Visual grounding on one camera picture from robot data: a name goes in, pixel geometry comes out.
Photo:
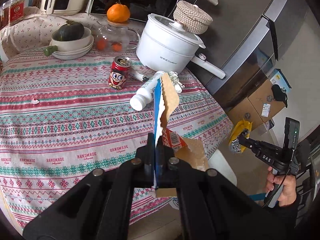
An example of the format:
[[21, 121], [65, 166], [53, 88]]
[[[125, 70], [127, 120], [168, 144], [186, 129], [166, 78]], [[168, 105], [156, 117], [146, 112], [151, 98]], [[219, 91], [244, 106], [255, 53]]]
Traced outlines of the person's right hand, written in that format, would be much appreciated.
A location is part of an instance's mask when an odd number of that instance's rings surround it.
[[280, 207], [286, 207], [295, 202], [297, 197], [296, 177], [273, 174], [273, 168], [269, 166], [266, 178], [266, 193], [272, 192], [279, 185], [281, 185], [280, 189], [272, 198], [268, 207], [275, 207], [277, 203]]

